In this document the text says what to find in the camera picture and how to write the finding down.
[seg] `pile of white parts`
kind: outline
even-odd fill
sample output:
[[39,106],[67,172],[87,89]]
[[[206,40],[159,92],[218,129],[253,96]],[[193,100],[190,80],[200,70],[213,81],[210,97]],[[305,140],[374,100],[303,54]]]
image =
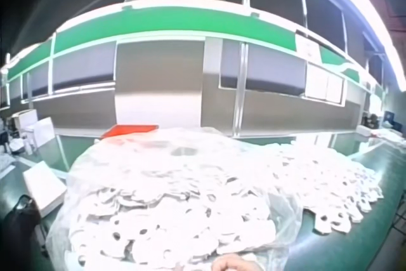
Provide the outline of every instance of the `pile of white parts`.
[[148,269],[209,270],[218,254],[272,248],[281,230],[296,238],[300,223],[289,228],[294,220],[272,212],[283,194],[297,194],[323,234],[349,232],[383,198],[374,172],[335,150],[211,137],[173,143],[168,134],[117,150],[102,141],[86,152],[75,180],[104,187],[69,210],[69,251],[79,263],[90,270],[90,258],[102,255]]
[[401,133],[392,129],[373,129],[371,133],[388,141],[389,144],[398,148],[401,152],[406,153],[406,140],[401,136]]
[[303,208],[315,214],[315,229],[348,233],[371,203],[383,198],[379,175],[334,149],[312,145],[268,145],[275,186],[296,191]]

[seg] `white paper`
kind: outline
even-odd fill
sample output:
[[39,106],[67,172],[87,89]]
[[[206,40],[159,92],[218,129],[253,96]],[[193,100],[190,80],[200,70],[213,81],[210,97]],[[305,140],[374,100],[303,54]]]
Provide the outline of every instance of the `white paper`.
[[29,194],[36,201],[42,217],[63,202],[66,186],[44,161],[25,171],[23,177]]

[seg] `red object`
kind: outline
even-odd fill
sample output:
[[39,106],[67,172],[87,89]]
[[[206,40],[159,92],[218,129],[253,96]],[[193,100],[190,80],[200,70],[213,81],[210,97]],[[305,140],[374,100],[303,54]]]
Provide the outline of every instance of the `red object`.
[[107,131],[102,139],[110,138],[112,136],[128,135],[130,133],[149,133],[150,131],[157,130],[158,125],[115,125]]

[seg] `table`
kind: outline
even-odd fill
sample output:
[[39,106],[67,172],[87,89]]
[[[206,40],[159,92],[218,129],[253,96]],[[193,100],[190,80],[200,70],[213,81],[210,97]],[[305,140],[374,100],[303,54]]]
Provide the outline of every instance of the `table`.
[[[406,182],[406,155],[381,140],[369,140],[353,133],[282,136],[275,138],[243,139],[258,145],[268,143],[290,143],[291,141],[312,142],[329,146],[350,156],[363,165],[377,171],[381,177],[381,188],[385,198],[373,205],[363,221],[354,224],[349,234],[333,232],[327,236],[313,231],[314,217],[305,211],[303,223],[296,242],[291,246],[286,271],[295,270],[365,270],[377,255],[390,229],[403,187]],[[94,143],[94,138],[61,136],[62,150],[57,139],[41,147],[36,155],[23,155],[25,160],[40,162],[44,160],[50,167],[67,171],[74,160]],[[16,169],[0,181],[0,219],[15,205],[18,198],[26,192],[22,172],[29,167],[22,162]],[[57,211],[44,219],[50,227]],[[52,271],[49,260],[43,258],[33,242],[32,259],[34,270]]]

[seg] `sign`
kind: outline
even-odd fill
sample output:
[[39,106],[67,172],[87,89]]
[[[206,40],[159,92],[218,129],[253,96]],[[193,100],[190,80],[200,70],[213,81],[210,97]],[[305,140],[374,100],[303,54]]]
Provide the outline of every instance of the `sign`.
[[312,63],[322,63],[320,46],[302,35],[296,34],[296,50],[298,55]]

